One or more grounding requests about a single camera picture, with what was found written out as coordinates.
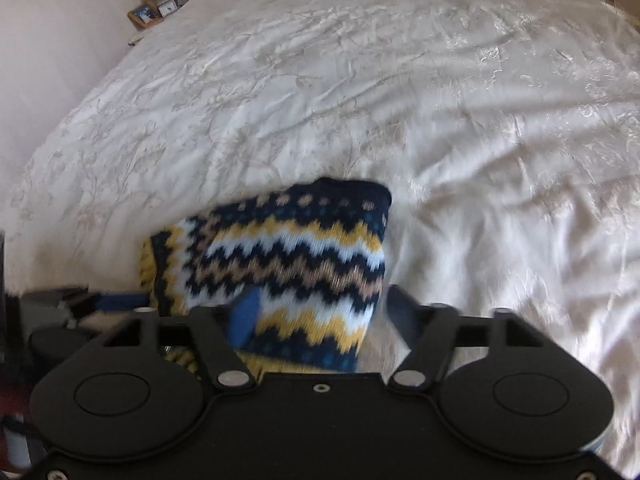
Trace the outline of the navy yellow patterned knit sweater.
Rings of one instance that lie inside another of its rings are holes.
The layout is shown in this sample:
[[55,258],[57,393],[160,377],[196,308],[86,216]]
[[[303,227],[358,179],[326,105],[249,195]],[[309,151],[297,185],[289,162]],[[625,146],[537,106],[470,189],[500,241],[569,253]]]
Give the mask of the navy yellow patterned knit sweater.
[[255,287],[237,351],[253,375],[352,373],[383,291],[390,206],[382,184],[331,178],[219,205],[143,242],[141,285],[165,316]]

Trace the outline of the white embroidered bedspread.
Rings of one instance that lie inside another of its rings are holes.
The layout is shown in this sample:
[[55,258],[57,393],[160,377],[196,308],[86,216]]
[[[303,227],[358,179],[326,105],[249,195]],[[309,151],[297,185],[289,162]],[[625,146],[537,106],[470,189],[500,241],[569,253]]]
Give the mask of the white embroidered bedspread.
[[598,373],[638,474],[639,33],[598,0],[191,0],[2,143],[6,281],[133,288],[154,231],[320,177],[390,189],[390,282]]

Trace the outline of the cream left nightstand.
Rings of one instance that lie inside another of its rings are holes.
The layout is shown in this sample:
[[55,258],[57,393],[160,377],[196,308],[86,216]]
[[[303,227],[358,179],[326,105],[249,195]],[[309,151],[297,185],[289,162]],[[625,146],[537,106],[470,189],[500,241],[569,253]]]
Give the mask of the cream left nightstand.
[[136,46],[146,35],[149,33],[148,30],[139,30],[135,34],[133,34],[127,41],[129,47]]

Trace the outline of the small white alarm clock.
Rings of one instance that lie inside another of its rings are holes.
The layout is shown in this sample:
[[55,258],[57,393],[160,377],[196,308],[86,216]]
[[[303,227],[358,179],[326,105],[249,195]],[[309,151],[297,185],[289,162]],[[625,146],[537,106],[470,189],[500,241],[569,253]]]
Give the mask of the small white alarm clock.
[[157,10],[160,12],[162,18],[167,18],[168,15],[177,12],[179,8],[178,0],[165,0],[157,6]]

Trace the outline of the wooden photo frame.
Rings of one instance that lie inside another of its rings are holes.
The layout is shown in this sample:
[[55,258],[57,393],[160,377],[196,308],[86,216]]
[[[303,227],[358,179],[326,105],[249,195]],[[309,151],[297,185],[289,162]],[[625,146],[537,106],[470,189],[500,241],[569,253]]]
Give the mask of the wooden photo frame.
[[128,18],[138,29],[147,29],[163,21],[160,12],[149,3],[142,4],[142,6],[129,11]]

